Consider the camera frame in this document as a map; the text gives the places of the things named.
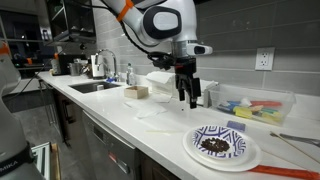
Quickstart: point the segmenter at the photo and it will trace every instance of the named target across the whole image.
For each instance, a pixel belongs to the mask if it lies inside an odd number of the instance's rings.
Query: electrical outlet
[[[274,58],[274,47],[258,48],[256,58],[256,70],[271,71]]]

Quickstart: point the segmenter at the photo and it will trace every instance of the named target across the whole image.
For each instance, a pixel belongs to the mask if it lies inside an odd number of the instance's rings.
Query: subway tile wall
[[[99,0],[93,4],[103,5]],[[320,0],[211,0],[196,10],[198,39],[214,49],[212,55],[197,58],[196,76],[320,96]],[[128,62],[140,75],[158,70],[127,40],[111,13],[95,9],[94,18],[95,48],[114,51],[121,72]],[[273,71],[255,71],[256,49],[270,46],[276,48]],[[166,42],[152,50],[170,49]],[[105,56],[112,70],[112,58]]]

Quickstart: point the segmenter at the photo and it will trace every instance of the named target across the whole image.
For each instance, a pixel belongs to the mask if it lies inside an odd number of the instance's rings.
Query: small box
[[[144,86],[132,86],[124,89],[124,96],[129,98],[141,99],[148,96],[148,94],[148,87]]]
[[[212,108],[281,126],[296,102],[293,92],[220,84],[209,90]]]

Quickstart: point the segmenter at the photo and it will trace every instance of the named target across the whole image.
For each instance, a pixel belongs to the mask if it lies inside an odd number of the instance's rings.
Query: metal sink basin
[[[86,83],[86,84],[76,84],[76,85],[71,85],[70,87],[82,93],[90,93],[90,92],[97,91],[98,85],[103,85],[104,89],[111,89],[111,88],[120,86],[120,85],[100,81],[100,82],[92,82],[92,83]]]

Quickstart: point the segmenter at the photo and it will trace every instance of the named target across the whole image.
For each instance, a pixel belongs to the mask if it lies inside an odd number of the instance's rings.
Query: plastic bin
[[[209,90],[212,108],[272,125],[281,126],[292,105],[293,92],[220,84]]]

